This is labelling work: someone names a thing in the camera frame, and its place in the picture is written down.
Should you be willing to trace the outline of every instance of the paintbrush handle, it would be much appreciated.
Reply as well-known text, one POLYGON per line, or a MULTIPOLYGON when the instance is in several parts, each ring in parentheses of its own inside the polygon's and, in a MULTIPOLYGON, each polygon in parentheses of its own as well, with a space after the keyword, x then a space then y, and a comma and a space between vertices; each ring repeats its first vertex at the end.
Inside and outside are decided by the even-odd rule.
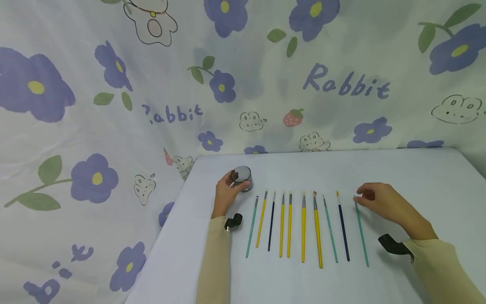
POLYGON ((290 231, 292 231, 292 204, 289 205, 289 232, 287 234, 287 258, 290 258, 290 231))
POLYGON ((265 198, 263 200, 263 207, 261 209, 260 227, 258 228, 258 236, 257 236, 257 248, 258 248, 258 244, 260 243, 261 225, 263 224, 263 215, 265 214, 266 203, 267 203, 267 199, 265 198))
POLYGON ((358 216, 358 225, 360 226, 361 242, 363 243, 364 260, 366 261, 366 266, 369 267, 368 254, 366 253, 365 237, 363 236, 363 228, 361 227, 360 210, 358 209, 358 204, 356 204, 356 202, 354 202, 354 207, 356 208, 356 215, 358 216))
POLYGON ((270 251, 270 243, 272 241, 272 227, 273 227, 273 213, 275 210, 275 202, 272 203, 272 218, 270 220, 270 235, 268 236, 268 251, 270 251))
POLYGON ((255 209, 253 210, 253 219, 251 220, 251 228, 250 228, 250 237, 248 238, 248 248, 246 249, 246 257, 250 253, 250 243, 251 243, 251 236, 253 234, 253 225, 255 224, 255 215, 257 214, 257 206, 255 204, 255 209))
POLYGON ((302 208, 302 262, 305 261, 305 207, 302 208))
POLYGON ((321 229, 319 228, 319 214, 314 209, 315 235, 317 237, 317 254, 319 255, 319 267, 322 268, 322 250, 321 250, 321 229))
POLYGON ((341 218, 341 228, 343 228, 343 238, 344 238, 344 248, 346 249, 346 258, 349 262, 349 250, 347 249, 347 239, 346 239, 346 229, 344 228, 344 218, 343 218, 343 209, 341 205, 339 205, 339 216, 341 218))
POLYGON ((326 207, 325 209, 326 209, 326 217, 328 218, 329 234, 331 235, 332 250, 334 250, 334 258, 336 259, 336 263, 337 263, 337 252, 336 252, 336 246, 334 245, 334 237, 332 236, 331 221, 329 220, 328 208, 326 207))
POLYGON ((280 214, 280 257, 282 257, 282 247, 283 247, 283 212, 285 205, 282 204, 282 212, 280 214))

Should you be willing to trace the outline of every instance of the flower stem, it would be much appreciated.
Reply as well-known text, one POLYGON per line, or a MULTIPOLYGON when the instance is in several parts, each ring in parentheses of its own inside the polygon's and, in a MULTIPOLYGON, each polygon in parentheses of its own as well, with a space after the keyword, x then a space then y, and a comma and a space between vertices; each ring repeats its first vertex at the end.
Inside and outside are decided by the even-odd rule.
POLYGON ((52 185, 56 185, 56 184, 60 184, 60 183, 62 183, 62 182, 68 182, 68 181, 72 181, 72 179, 61 179, 61 180, 55 181, 55 182, 50 183, 50 184, 44 184, 44 185, 42 185, 42 186, 38 186, 37 188, 34 188, 34 189, 30 190, 30 191, 27 191, 27 192, 22 193, 21 195, 19 195, 19 196, 15 197, 14 199, 12 199, 12 200, 11 200, 11 201, 9 201, 8 203, 6 203, 6 204, 5 204, 3 207, 4 207, 4 208, 10 207, 10 205, 12 205, 12 204, 13 204, 13 203, 15 203, 16 201, 18 201, 18 199, 19 199, 19 198, 20 198, 22 195, 24 195, 24 194, 27 194, 27 193, 34 193, 34 192, 39 191, 39 190, 41 190, 41 189, 44 189, 44 188, 46 188, 46 187, 49 187, 49 186, 52 186, 52 185))
POLYGON ((431 22, 419 22, 419 25, 432 25, 438 29, 444 30, 449 36, 454 36, 454 33, 448 28, 443 25, 437 24, 437 23, 431 23, 431 22))
POLYGON ((203 67, 192 66, 192 67, 188 67, 188 69, 187 69, 187 70, 189 71, 191 68, 198 68, 198 69, 200 69, 200 70, 205 71, 206 73, 209 73, 211 76, 213 76, 213 77, 214 77, 214 74, 213 74, 213 73, 211 73, 210 71, 206 70, 206 69, 205 69, 205 68, 203 68, 203 67))

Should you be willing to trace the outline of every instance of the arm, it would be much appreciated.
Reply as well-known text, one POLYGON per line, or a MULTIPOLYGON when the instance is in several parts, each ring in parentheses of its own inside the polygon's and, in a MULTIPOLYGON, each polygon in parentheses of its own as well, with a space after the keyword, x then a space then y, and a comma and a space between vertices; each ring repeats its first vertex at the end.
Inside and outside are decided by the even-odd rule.
POLYGON ((354 200, 379 216, 399 224, 410 239, 403 242, 414 255, 413 268, 432 303, 486 304, 486 299, 462 269, 455 248, 438 239, 432 225, 392 186, 366 183, 354 200))
POLYGON ((196 304, 229 303, 229 231, 225 230, 226 211, 248 182, 231 188, 231 172, 216 185, 214 208, 209 222, 206 248, 197 281, 196 304))
POLYGON ((225 222, 225 216, 209 222, 196 304, 229 303, 229 231, 224 228, 225 222))

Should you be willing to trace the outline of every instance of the strawberry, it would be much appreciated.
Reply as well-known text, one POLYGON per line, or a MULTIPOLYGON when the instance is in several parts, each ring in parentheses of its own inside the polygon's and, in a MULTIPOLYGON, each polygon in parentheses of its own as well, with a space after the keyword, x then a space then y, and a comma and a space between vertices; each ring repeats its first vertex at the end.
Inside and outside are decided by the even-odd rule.
POLYGON ((169 165, 172 166, 174 162, 172 162, 171 157, 169 156, 169 153, 167 153, 167 150, 164 148, 164 154, 165 154, 165 162, 169 165))
POLYGON ((302 111, 304 109, 292 109, 290 112, 287 113, 283 117, 283 124, 286 126, 296 126, 299 125, 302 122, 302 118, 304 118, 304 115, 302 115, 302 111))

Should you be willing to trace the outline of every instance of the beige sleeve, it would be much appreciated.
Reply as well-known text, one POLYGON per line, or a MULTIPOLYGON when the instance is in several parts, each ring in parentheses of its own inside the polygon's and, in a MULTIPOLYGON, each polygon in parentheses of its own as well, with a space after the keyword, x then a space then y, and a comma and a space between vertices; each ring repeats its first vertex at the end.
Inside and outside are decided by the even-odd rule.
POLYGON ((413 267, 432 303, 486 303, 484 296, 462 269, 452 244, 438 239, 409 239, 403 243, 415 257, 413 267))
POLYGON ((206 249, 197 281, 196 304, 229 303, 229 237, 226 217, 209 222, 206 249))

